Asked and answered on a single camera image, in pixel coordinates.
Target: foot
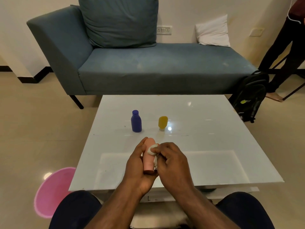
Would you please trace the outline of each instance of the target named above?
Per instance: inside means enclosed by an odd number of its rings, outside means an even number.
[[[281,97],[278,93],[276,92],[272,92],[272,93],[266,93],[266,97],[267,98],[270,98],[270,99],[273,99],[273,100],[276,100],[278,102],[283,102],[283,97]]]

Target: blue sofa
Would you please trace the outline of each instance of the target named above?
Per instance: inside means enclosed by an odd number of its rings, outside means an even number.
[[[230,47],[94,48],[78,6],[27,22],[68,95],[226,94],[256,68]]]

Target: white coffee table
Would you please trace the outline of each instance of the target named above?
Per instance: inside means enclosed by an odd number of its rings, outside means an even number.
[[[139,110],[142,132],[131,128]],[[164,132],[158,119],[169,119]],[[174,142],[187,156],[195,186],[254,186],[283,182],[268,157],[223,95],[103,96],[70,191],[113,190],[144,137]],[[164,187],[159,178],[151,191]]]

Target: hand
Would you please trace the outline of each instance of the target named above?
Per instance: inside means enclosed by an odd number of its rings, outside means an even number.
[[[188,160],[177,145],[166,142],[151,151],[158,153],[158,174],[162,184],[174,198],[194,190]]]
[[[143,197],[153,186],[155,179],[158,177],[157,171],[153,175],[143,173],[142,153],[146,150],[144,142],[145,137],[135,148],[129,157],[123,181],[127,186],[131,186]]]

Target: black pants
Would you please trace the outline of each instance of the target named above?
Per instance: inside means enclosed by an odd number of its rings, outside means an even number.
[[[267,51],[258,69],[261,71],[269,69],[272,63],[284,52],[291,42],[291,50],[285,64],[267,87],[267,92],[269,93],[275,92],[275,90],[287,80],[305,60],[305,26],[303,23],[300,24],[286,18],[283,28],[273,45]]]
[[[100,202],[89,192],[73,192],[59,204],[49,229],[83,229],[101,207]],[[263,206],[248,193],[230,194],[221,200],[216,207],[241,229],[274,229]]]

